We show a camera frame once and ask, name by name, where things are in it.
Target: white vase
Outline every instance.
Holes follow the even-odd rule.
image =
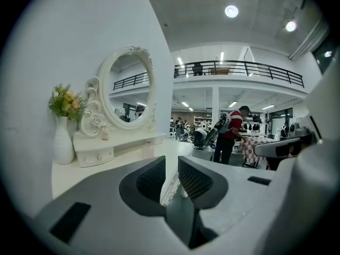
[[[59,164],[69,164],[74,157],[73,144],[67,131],[67,117],[57,117],[57,129],[55,131],[54,159]]]

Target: striped shirt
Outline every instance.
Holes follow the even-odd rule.
[[[230,117],[232,119],[232,121],[230,122],[228,128],[230,130],[228,130],[225,133],[221,133],[221,135],[227,139],[230,140],[234,140],[235,136],[232,133],[232,129],[236,129],[237,131],[241,128],[242,122],[243,122],[243,118],[241,116],[241,113],[239,110],[235,110],[230,114]]]

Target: oval mirror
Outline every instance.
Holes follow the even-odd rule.
[[[136,54],[120,56],[109,73],[108,96],[114,113],[124,122],[138,120],[148,105],[149,77]]]

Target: railing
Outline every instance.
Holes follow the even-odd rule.
[[[136,85],[143,82],[149,82],[148,73],[144,72],[141,74],[133,75],[129,78],[122,79],[114,83],[113,90],[122,89],[126,86]]]
[[[176,65],[174,78],[198,75],[243,75],[251,78],[267,77],[280,79],[304,87],[302,76],[279,67],[246,61],[203,61]],[[147,72],[122,79],[114,83],[113,90],[148,82]]]

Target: man in red shirt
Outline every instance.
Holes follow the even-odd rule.
[[[216,142],[216,149],[214,154],[214,162],[219,162],[219,156],[222,151],[222,164],[229,164],[230,155],[233,151],[235,138],[247,141],[245,137],[240,135],[239,129],[243,122],[243,118],[249,115],[249,107],[242,106],[239,110],[235,110],[230,114],[231,122],[228,126],[228,131],[220,133]]]

